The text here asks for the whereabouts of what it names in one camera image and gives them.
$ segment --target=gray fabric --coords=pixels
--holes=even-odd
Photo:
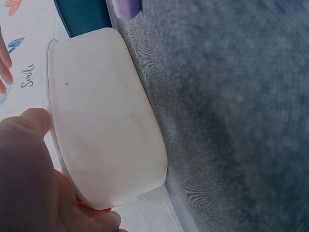
[[[130,21],[108,7],[184,230],[309,231],[309,1],[143,0]]]

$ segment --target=drawing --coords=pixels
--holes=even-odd
[[[23,40],[24,38],[19,38],[19,39],[11,41],[8,44],[8,48],[9,48],[8,53],[11,54],[11,52],[13,52],[21,44]]]
[[[7,0],[4,6],[10,7],[9,16],[13,16],[23,0]]]
[[[11,41],[8,44],[8,53],[9,54],[12,53],[21,44],[21,42],[23,40],[24,40],[24,38],[19,38],[19,39]],[[5,86],[6,86],[6,94],[0,95],[0,105],[2,105],[6,101],[8,95],[11,91],[11,88],[12,88],[12,86],[9,86],[9,85],[6,85],[6,84],[5,84]]]

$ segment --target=blue leaf illustration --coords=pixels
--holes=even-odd
[[[12,42],[10,42],[8,44],[8,48],[9,48],[8,52],[9,52],[9,54],[11,52],[13,52],[21,44],[21,42],[23,40],[24,40],[24,38],[19,38],[19,39],[16,39],[16,40],[13,40]]]
[[[6,94],[0,95],[0,105],[2,105],[6,101],[8,95],[10,93],[11,88],[12,88],[12,86],[7,86],[6,87]]]
[[[8,53],[9,54],[12,53],[21,44],[21,42],[23,40],[24,40],[24,38],[19,38],[19,39],[11,41],[8,44],[8,48],[9,48]],[[6,101],[8,95],[9,95],[9,93],[11,91],[11,88],[12,88],[12,86],[7,86],[6,85],[6,94],[0,95],[0,105],[2,105]]]

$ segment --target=skin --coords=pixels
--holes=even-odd
[[[6,45],[4,43],[0,27],[0,75],[8,85],[13,84],[13,78],[10,72],[11,67],[12,67],[12,61],[8,54],[8,50],[6,49]],[[5,86],[3,82],[0,80],[0,94],[5,93],[6,93]]]
[[[120,216],[79,203],[44,143],[50,119],[29,109],[0,122],[0,231],[125,232]]]

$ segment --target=teal fabric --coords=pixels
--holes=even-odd
[[[55,0],[55,5],[70,37],[111,27],[105,0]]]

